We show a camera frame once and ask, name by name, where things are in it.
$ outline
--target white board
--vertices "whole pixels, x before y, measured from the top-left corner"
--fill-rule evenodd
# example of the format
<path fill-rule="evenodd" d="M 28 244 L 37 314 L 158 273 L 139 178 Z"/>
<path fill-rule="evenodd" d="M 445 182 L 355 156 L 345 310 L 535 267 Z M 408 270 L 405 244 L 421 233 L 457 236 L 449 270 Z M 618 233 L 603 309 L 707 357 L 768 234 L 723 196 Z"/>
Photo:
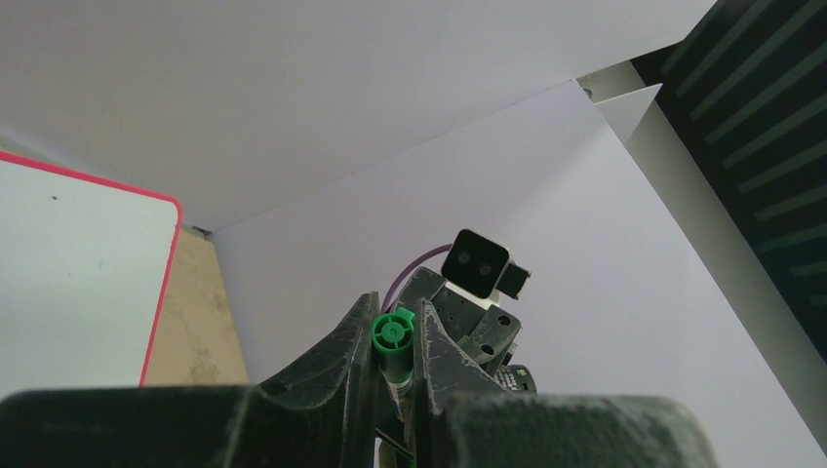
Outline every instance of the white board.
<path fill-rule="evenodd" d="M 179 220 L 169 197 L 0 153 L 0 398 L 141 384 Z"/>
<path fill-rule="evenodd" d="M 713 3 L 4 0 L 0 139 L 216 231 L 674 44 Z"/>
<path fill-rule="evenodd" d="M 686 236 L 567 83 L 215 235 L 252 380 L 471 227 L 532 271 L 503 307 L 542 393 L 664 395 L 726 467 L 825 466 Z"/>

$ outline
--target black camera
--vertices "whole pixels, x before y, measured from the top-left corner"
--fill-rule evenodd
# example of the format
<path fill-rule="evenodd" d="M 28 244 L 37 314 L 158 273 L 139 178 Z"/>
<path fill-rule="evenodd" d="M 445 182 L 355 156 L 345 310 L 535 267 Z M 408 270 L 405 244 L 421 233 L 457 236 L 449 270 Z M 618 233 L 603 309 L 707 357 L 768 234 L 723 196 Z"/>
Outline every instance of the black camera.
<path fill-rule="evenodd" d="M 453 241 L 442 265 L 442 276 L 480 298 L 487 298 L 511 263 L 511 253 L 469 229 Z"/>

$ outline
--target green cap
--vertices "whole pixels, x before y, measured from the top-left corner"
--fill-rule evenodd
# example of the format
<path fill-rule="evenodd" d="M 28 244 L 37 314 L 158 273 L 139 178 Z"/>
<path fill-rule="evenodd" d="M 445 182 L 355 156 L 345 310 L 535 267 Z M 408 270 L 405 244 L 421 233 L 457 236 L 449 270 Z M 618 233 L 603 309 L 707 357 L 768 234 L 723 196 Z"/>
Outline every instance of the green cap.
<path fill-rule="evenodd" d="M 399 307 L 371 325 L 382 374 L 389 382 L 404 382 L 414 371 L 414 317 L 414 312 Z"/>

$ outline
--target white wall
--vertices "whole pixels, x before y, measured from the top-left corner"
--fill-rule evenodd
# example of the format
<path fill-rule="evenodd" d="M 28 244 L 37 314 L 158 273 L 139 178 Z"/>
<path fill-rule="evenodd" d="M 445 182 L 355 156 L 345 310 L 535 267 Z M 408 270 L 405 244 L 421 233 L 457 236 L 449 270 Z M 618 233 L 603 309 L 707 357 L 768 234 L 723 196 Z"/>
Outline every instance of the white wall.
<path fill-rule="evenodd" d="M 644 86 L 629 62 L 590 75 L 587 82 L 598 94 Z M 827 450 L 827 365 L 657 104 L 626 148 Z"/>
<path fill-rule="evenodd" d="M 713 0 L 5 0 L 0 139 L 217 230 L 567 79 Z"/>
<path fill-rule="evenodd" d="M 560 87 L 215 236 L 252 380 L 461 227 L 533 272 L 516 362 L 544 393 L 665 395 L 722 466 L 825 457 L 678 224 L 585 94 Z"/>

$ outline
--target black panel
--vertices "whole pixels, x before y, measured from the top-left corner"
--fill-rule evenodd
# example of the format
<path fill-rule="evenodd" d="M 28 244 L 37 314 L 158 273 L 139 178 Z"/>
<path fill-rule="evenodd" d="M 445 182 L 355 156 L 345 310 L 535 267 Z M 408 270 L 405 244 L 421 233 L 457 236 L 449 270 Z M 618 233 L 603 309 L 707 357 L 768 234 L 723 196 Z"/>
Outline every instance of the black panel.
<path fill-rule="evenodd" d="M 826 358 L 827 305 L 813 297 L 827 294 L 827 274 L 797 276 L 792 268 L 827 260 L 827 197 L 820 195 L 827 190 L 827 147 L 818 147 L 827 141 L 827 59 L 812 59 L 813 55 L 827 56 L 827 49 L 819 49 L 827 47 L 827 1 L 773 1 L 718 59 L 696 72 L 754 5 L 726 2 L 711 11 L 711 18 L 701 23 L 700 30 L 692 32 L 690 44 L 657 51 L 632 63 L 648 85 L 663 83 L 657 97 L 660 108 Z M 791 28 L 790 19 L 811 6 L 816 8 L 809 18 L 797 29 Z M 792 33 L 777 41 L 776 33 L 784 27 Z M 774 50 L 761 60 L 750 58 L 766 44 L 772 44 Z M 676 49 L 683 54 L 665 67 Z M 748 60 L 754 66 L 714 104 L 698 111 L 698 106 Z M 779 86 L 791 76 L 791 70 L 796 70 L 799 78 Z M 694 84 L 682 87 L 693 74 Z M 751 105 L 758 97 L 762 105 Z M 800 121 L 778 131 L 786 125 L 785 119 L 793 118 Z M 722 125 L 729 129 L 719 130 Z M 732 157 L 742 153 L 748 154 L 737 161 Z M 781 170 L 805 159 L 807 162 L 795 169 Z M 769 174 L 774 176 L 752 184 L 754 177 Z"/>

